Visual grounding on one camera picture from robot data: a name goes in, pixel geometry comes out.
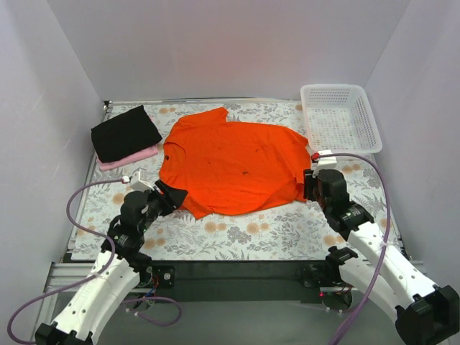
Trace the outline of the orange t shirt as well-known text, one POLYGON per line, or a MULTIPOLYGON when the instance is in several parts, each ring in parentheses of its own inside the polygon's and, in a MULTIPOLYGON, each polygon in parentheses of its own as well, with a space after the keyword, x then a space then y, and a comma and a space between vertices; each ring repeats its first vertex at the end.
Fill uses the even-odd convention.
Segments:
POLYGON ((304 202, 308 140, 285 126, 229 121, 224 107, 180 118, 163 144, 161 181, 186 190, 196 219, 304 202))

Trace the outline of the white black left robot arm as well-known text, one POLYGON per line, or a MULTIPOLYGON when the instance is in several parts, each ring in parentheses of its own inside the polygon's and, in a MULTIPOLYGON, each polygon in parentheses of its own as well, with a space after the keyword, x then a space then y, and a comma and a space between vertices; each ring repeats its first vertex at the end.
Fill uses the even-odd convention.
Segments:
POLYGON ((36 343, 96 344, 130 291, 148 286, 154 277, 150 257, 140 252, 145 231, 182 206, 187 194, 161 180, 128 193, 84 283, 51 323, 38 327, 36 343))

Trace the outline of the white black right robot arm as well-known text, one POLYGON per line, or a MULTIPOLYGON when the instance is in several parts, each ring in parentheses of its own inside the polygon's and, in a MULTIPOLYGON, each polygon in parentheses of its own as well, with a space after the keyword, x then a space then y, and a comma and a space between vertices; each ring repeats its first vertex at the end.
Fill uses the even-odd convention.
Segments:
POLYGON ((405 344, 439 344, 459 332, 459 294, 425 276, 384 240, 370 213, 350 199, 341 172, 305 170, 304 196, 321 207, 328 225, 348 243, 332 247, 326 279, 363 292, 395 324, 405 344))

